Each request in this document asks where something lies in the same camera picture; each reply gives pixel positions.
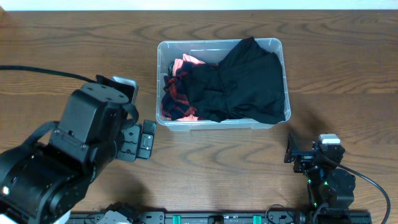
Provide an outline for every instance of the clear plastic container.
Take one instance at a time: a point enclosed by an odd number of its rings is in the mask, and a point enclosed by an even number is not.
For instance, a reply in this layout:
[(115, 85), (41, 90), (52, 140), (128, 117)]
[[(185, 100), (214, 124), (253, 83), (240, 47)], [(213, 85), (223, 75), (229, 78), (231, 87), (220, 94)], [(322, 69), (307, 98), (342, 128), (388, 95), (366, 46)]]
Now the clear plastic container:
[[(163, 41), (157, 48), (157, 99), (156, 120), (159, 124), (168, 127), (171, 131), (190, 131), (193, 129), (226, 129), (226, 128), (252, 128), (268, 129), (274, 124), (262, 124), (253, 119), (229, 119), (220, 123), (214, 121), (172, 121), (162, 116), (160, 104), (165, 91), (163, 76), (167, 75), (169, 62), (176, 58), (182, 58), (182, 54), (188, 54), (206, 63), (218, 63), (228, 52), (238, 44), (240, 40), (187, 40), (187, 41)], [(256, 39), (257, 43), (269, 52), (275, 52), (282, 64), (285, 86), (285, 117), (290, 118), (289, 95), (287, 94), (286, 72), (282, 43), (276, 38)]]

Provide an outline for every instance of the tabletop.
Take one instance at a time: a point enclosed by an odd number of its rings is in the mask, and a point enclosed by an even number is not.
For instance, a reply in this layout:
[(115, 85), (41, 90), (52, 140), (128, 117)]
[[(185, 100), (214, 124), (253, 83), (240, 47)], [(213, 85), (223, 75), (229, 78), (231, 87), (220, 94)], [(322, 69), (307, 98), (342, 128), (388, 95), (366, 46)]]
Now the tabletop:
[[(88, 78), (135, 79), (143, 119), (155, 120), (157, 46), (163, 40), (275, 37), (284, 48), (292, 117), (272, 129), (173, 133), (158, 125), (148, 161), (113, 161), (74, 211), (123, 201), (168, 211), (265, 210), (308, 204), (307, 179), (284, 164), (289, 132), (336, 133), (343, 165), (372, 178), (398, 222), (397, 11), (6, 12), (0, 64)], [(83, 82), (30, 72), (0, 73), (0, 152), (46, 121), (59, 120)], [(379, 223), (382, 193), (357, 178), (352, 209)]]

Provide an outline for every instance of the clothing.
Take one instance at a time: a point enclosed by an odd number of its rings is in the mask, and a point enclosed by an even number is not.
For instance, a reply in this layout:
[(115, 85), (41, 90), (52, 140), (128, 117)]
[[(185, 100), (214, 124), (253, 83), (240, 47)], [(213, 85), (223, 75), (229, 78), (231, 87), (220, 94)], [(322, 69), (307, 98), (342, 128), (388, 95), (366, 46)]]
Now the clothing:
[(196, 116), (217, 122), (252, 118), (276, 124), (285, 120), (282, 65), (275, 53), (262, 49), (253, 37), (241, 40), (218, 68), (183, 62), (179, 72)]
[(162, 115), (171, 120), (197, 121), (197, 109), (190, 106), (181, 79), (188, 74), (185, 70), (190, 70), (195, 64), (203, 64), (201, 60), (187, 54), (183, 54), (183, 59), (175, 59), (169, 65), (169, 76), (164, 77), (166, 92), (162, 98)]

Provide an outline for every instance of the white backdrop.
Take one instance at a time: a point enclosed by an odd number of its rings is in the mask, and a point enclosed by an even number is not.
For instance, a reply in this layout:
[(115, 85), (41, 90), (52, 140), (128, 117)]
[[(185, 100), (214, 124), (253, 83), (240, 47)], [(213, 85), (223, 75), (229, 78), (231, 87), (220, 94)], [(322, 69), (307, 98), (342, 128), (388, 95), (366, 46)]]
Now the white backdrop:
[(0, 0), (6, 11), (398, 9), (398, 0)]

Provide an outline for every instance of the plaid fabric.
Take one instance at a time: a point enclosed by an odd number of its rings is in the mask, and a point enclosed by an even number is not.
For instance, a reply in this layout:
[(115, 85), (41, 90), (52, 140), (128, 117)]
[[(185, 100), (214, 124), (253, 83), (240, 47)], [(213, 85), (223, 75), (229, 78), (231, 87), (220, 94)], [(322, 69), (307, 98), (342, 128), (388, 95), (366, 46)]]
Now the plaid fabric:
[(181, 81), (185, 75), (189, 75), (193, 63), (184, 62), (182, 67), (177, 70), (175, 77), (165, 76), (166, 92), (162, 98), (162, 115), (171, 120), (184, 118), (190, 115), (198, 116), (197, 109), (190, 106), (185, 87)]

